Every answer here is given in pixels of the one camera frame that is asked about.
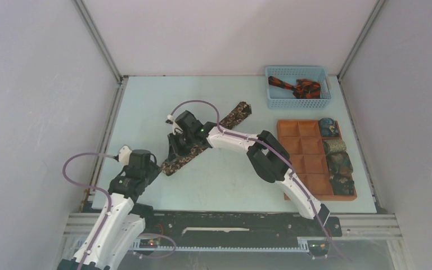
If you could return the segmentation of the blue plastic basket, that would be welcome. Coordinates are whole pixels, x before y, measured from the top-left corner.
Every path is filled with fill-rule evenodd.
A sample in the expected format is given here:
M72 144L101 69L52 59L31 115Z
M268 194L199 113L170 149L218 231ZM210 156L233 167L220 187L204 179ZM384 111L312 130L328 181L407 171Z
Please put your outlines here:
M266 66L270 109L324 109L332 100L329 76L322 66Z

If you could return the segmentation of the blue rolled tie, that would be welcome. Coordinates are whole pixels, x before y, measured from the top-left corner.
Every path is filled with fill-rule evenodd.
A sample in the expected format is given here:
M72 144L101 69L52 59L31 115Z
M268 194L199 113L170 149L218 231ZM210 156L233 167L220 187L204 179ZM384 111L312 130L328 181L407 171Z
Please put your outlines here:
M332 118L322 118L318 121L319 132L321 137L339 137L340 132L336 121Z

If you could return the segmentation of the aluminium frame rail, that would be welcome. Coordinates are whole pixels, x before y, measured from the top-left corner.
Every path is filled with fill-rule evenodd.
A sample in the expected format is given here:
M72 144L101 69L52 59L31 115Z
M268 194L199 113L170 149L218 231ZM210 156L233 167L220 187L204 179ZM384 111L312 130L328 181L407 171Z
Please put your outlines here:
M86 237L98 213L71 213L64 229L64 238ZM339 218L340 240L401 240L402 232L394 214L333 214Z

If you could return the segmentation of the wooden compartment tray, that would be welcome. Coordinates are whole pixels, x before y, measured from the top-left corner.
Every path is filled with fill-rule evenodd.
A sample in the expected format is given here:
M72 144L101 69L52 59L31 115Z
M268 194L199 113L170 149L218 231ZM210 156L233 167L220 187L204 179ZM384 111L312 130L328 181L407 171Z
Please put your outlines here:
M290 161L298 177L315 198L321 201L353 201L352 196L334 195L329 181L331 173L327 166L326 154L318 120L278 120L277 138L290 155Z

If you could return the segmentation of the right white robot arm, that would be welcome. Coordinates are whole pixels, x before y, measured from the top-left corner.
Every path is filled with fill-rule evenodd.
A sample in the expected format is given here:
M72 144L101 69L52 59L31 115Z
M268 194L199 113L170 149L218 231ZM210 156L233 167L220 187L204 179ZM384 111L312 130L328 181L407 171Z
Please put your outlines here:
M319 235L327 228L329 209L309 192L290 162L289 153L272 133L264 130L260 134L247 134L210 121L202 124L189 111L177 118L168 115L166 123L172 126L168 134L169 154L161 165L167 176L206 149L240 152L246 155L262 180L278 185L289 197L305 218L304 226L308 233Z

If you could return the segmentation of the red black patterned tie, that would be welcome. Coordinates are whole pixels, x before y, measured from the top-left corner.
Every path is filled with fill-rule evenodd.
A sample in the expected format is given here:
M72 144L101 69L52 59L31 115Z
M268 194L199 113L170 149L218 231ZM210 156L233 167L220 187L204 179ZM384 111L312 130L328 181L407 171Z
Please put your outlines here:
M292 95L297 99L320 99L321 98L321 85L319 82L309 79L297 79L296 85L286 83L274 76L268 77L268 84L270 86L282 88L292 91Z

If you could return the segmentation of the olive rolled tie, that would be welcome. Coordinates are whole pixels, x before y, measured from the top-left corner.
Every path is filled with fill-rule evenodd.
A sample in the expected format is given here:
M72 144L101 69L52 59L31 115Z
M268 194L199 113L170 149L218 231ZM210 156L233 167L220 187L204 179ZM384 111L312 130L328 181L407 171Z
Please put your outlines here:
M322 145L326 155L347 151L346 143L340 138L325 139L322 141Z

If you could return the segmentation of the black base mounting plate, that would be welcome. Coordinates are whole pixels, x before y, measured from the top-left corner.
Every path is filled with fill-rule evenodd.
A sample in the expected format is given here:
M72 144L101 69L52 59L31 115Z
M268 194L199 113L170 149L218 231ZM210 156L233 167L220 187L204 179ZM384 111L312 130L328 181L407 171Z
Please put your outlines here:
M139 240L154 247L289 248L311 237L342 236L337 217L329 217L322 229L294 213L156 211L146 222L144 233L159 237Z

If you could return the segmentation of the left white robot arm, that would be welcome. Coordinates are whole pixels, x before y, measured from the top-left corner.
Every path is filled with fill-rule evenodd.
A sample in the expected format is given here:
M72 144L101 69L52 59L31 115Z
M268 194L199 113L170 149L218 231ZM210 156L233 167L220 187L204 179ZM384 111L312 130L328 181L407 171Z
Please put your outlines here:
M156 156L124 145L112 159L123 167L108 189L98 188L105 205L85 242L71 259L62 259L58 269L117 269L131 243L154 230L153 207L137 200L161 172Z

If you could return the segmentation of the dark camo rolled tie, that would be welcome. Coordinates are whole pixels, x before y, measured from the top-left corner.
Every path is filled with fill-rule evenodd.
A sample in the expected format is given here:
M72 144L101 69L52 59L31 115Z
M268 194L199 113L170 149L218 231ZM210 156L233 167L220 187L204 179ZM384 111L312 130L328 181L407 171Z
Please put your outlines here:
M352 196L355 195L355 184L349 175L331 174L329 181L334 195Z

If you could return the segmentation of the brown floral tie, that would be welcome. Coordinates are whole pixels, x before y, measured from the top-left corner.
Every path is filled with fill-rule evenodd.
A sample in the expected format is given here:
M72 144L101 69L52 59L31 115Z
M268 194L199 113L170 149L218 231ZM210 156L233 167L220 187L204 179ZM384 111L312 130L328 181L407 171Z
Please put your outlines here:
M217 114L217 121L215 123L213 122L213 128L221 127L232 130L234 127L238 126L243 120L249 117L251 113L251 106L247 102L241 101L224 118L221 118L221 116ZM172 125L171 133L177 126L176 124L173 124L173 121L175 120L176 118L173 118L172 114L170 114L168 116L168 119L166 120L168 124ZM189 156L182 157L174 161L168 161L168 158L166 158L161 164L161 169L166 176L171 176L207 149L210 149L210 147L195 146L191 149Z

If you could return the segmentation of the green camo rolled tie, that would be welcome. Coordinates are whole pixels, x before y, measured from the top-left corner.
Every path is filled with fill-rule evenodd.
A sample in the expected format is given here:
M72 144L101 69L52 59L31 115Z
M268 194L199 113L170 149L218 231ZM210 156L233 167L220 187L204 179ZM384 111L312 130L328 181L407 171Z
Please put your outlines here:
M346 152L326 156L328 170L334 174L348 175L353 173L353 165Z

